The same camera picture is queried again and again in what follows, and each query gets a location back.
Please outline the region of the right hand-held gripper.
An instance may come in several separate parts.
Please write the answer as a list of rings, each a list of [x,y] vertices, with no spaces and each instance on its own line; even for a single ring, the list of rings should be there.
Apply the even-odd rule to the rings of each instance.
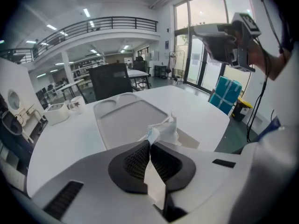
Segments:
[[[194,32],[213,60],[243,72],[255,72],[249,66],[248,47],[261,31],[248,13],[235,13],[230,23],[197,25]]]

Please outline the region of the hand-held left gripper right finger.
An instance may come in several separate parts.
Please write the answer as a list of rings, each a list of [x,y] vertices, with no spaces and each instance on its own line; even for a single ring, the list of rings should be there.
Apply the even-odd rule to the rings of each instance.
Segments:
[[[150,159],[167,191],[184,189],[196,173],[192,159],[158,142],[151,145]]]

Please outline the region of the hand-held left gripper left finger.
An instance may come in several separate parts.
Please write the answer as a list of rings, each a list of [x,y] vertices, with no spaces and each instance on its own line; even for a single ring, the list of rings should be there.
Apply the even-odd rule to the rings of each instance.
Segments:
[[[115,156],[108,165],[111,180],[123,191],[132,194],[147,194],[144,183],[146,167],[150,161],[148,141]]]

